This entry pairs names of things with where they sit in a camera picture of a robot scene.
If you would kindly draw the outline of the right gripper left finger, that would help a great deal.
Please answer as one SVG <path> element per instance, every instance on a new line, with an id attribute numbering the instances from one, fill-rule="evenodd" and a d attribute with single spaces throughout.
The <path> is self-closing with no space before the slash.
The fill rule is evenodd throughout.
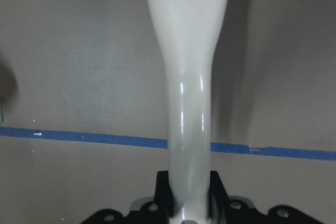
<path id="1" fill-rule="evenodd" d="M 168 171 L 157 172 L 154 200 L 165 209 L 166 216 L 171 218 L 174 212 L 174 198 Z"/>

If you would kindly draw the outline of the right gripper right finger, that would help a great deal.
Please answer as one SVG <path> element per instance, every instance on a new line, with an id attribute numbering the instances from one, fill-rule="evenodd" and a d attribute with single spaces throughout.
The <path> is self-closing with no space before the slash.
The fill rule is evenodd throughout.
<path id="1" fill-rule="evenodd" d="M 228 194 L 217 171 L 212 170 L 209 185 L 208 215 L 211 219 L 226 219 Z"/>

